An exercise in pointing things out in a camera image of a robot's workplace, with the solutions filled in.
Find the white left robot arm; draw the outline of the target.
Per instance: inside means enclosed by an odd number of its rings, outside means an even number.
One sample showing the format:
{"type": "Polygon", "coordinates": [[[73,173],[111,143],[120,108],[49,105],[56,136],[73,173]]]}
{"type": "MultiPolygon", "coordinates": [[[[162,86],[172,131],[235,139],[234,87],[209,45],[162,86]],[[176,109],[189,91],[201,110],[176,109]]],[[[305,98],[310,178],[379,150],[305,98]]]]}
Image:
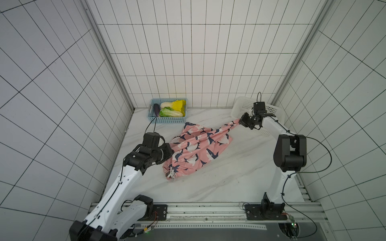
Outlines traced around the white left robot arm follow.
{"type": "Polygon", "coordinates": [[[123,160],[121,173],[98,205],[84,221],[75,221],[69,229],[72,241],[117,241],[134,223],[150,215],[146,201],[135,200],[130,207],[118,213],[136,181],[152,165],[160,165],[172,157],[169,143],[155,148],[138,145],[123,160]]]}

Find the pink shark print shorts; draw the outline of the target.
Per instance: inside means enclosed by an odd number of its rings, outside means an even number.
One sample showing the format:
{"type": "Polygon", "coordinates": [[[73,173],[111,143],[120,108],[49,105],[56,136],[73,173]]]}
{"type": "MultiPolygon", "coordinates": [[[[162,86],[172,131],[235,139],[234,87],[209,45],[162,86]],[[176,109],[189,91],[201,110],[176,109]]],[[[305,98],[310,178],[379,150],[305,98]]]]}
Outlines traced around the pink shark print shorts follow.
{"type": "Polygon", "coordinates": [[[170,142],[174,153],[163,164],[166,178],[173,180],[191,175],[217,159],[233,141],[229,132],[238,125],[239,119],[219,128],[186,122],[182,133],[170,142]]]}

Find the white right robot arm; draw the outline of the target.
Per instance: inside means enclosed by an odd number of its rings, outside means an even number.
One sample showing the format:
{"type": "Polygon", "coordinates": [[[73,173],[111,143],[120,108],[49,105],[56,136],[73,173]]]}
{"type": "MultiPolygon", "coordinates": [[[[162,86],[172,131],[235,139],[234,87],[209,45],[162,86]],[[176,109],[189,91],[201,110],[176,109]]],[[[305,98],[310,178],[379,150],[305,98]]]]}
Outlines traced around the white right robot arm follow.
{"type": "Polygon", "coordinates": [[[283,213],[286,203],[284,193],[286,185],[307,163],[307,141],[304,135],[291,133],[271,113],[249,115],[244,113],[240,119],[244,127],[264,128],[276,139],[273,161],[276,166],[274,177],[267,192],[259,204],[244,204],[243,209],[250,221],[285,221],[283,213]]]}

